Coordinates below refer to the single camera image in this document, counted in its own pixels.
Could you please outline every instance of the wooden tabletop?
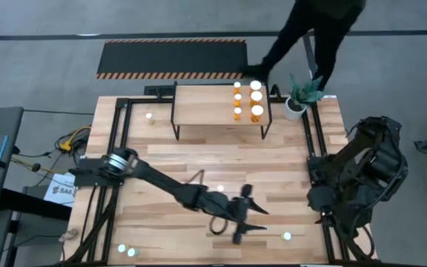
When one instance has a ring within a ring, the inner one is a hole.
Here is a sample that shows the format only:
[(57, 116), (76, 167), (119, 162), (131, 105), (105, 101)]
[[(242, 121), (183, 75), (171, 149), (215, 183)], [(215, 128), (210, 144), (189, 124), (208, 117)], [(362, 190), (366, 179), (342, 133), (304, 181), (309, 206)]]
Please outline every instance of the wooden tabletop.
[(266, 87), (259, 91), (263, 95), (263, 115), (258, 122), (252, 122), (250, 107), (250, 86), (239, 89), (242, 99), (242, 113), (234, 119), (233, 85), (178, 85), (174, 105), (175, 125), (267, 125), (269, 123)]
[[(88, 157), (100, 157), (107, 150), (115, 102), (116, 97), (99, 98), (88, 141)], [(210, 216), (185, 210), (171, 195), (144, 181), (127, 179), (119, 192), (109, 264), (327, 263), (321, 225), (314, 224), (320, 216), (307, 206), (308, 148), (302, 120), (288, 121), (283, 116), (283, 105), (271, 105), (274, 122), (265, 140), (249, 127), (185, 126), (180, 141), (172, 134), (170, 104), (134, 105), (129, 148), (181, 182), (205, 169), (204, 183), (211, 190), (222, 185), (229, 197), (238, 196), (243, 184), (252, 184), (252, 197), (270, 214), (251, 211), (248, 223), (263, 225), (268, 230), (252, 231), (243, 237), (242, 245), (233, 245), (233, 225), (223, 235), (214, 236), (208, 230)], [(347, 143), (337, 100), (322, 100), (319, 111), (328, 151), (337, 152)], [(147, 112), (153, 114), (153, 124), (145, 118)], [(118, 136), (123, 117), (122, 114)], [(81, 231), (91, 191), (91, 188), (77, 191), (69, 229)], [(88, 231), (97, 197), (98, 192), (89, 213)], [(291, 241), (280, 238), (286, 231), (292, 233)], [(96, 260), (101, 257), (104, 232), (103, 229), (99, 235)], [(367, 251), (366, 238), (357, 240)], [(139, 249), (139, 256), (129, 258), (120, 254), (116, 250), (119, 244)], [(67, 241), (66, 257), (78, 245), (78, 239)], [(334, 248), (339, 256), (336, 237)]]

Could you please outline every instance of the black shoe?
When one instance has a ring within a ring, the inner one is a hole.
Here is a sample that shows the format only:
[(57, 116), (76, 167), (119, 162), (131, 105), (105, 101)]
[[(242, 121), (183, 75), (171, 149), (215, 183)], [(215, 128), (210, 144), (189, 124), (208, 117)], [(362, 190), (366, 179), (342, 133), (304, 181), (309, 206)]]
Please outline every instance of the black shoe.
[(268, 82), (268, 76), (270, 75), (270, 70), (263, 65), (243, 66), (240, 71), (244, 77), (254, 78), (260, 82)]

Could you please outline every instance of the person's leg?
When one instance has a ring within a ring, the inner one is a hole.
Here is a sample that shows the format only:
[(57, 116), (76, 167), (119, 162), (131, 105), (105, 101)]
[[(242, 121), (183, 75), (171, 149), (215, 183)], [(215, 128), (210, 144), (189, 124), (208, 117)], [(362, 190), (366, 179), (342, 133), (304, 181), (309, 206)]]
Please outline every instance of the person's leg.
[(343, 19), (333, 19), (325, 14), (319, 14), (319, 18), (316, 18), (314, 25), (316, 49), (314, 53), (317, 71), (314, 74), (314, 79), (322, 77), (319, 89), (324, 90), (331, 78), (339, 46), (361, 12), (361, 9), (353, 9)]
[(279, 32), (277, 40), (263, 58), (262, 63), (245, 67), (242, 70), (243, 74), (267, 82), (274, 65), (286, 55), (299, 38), (312, 28), (312, 12), (308, 0), (297, 0), (285, 26)]

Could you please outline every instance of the hazard stripe mat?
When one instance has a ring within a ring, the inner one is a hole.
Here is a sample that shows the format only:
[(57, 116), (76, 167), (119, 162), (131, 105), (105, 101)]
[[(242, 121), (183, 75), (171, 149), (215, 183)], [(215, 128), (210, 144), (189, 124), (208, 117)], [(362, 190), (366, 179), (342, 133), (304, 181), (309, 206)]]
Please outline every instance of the hazard stripe mat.
[(240, 79), (243, 39), (108, 40), (97, 79)]

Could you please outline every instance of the concrete floor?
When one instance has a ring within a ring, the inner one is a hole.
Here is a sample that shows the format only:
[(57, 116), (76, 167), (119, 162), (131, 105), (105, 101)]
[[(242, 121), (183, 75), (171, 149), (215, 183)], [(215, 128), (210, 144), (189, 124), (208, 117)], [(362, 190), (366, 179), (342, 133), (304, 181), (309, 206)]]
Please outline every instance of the concrete floor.
[[(0, 0), (0, 35), (279, 30), (292, 4), (291, 0)], [(427, 30), (427, 1), (368, 1), (354, 30)], [(259, 62), (273, 41), (247, 38), (249, 62)], [(145, 85), (171, 83), (96, 80), (103, 43), (0, 41), (0, 106), (90, 113), (98, 96), (139, 95)], [(300, 82), (308, 79), (302, 42), (274, 69), (271, 82), (288, 88), (290, 72)], [(390, 202), (375, 208), (372, 230), (382, 260), (427, 266), (427, 156), (413, 145), (427, 137), (427, 36), (347, 37), (327, 93), (338, 95), (347, 128), (367, 116), (386, 115), (403, 124), (400, 148), (408, 159), (409, 175)], [(91, 119), (26, 113), (17, 144), (26, 154), (48, 151), (58, 136)], [(56, 166), (68, 167), (70, 159)], [(11, 166), (5, 187), (21, 190), (38, 180)], [(51, 264), (59, 256), (58, 244), (29, 246), (20, 251), (17, 265)]]

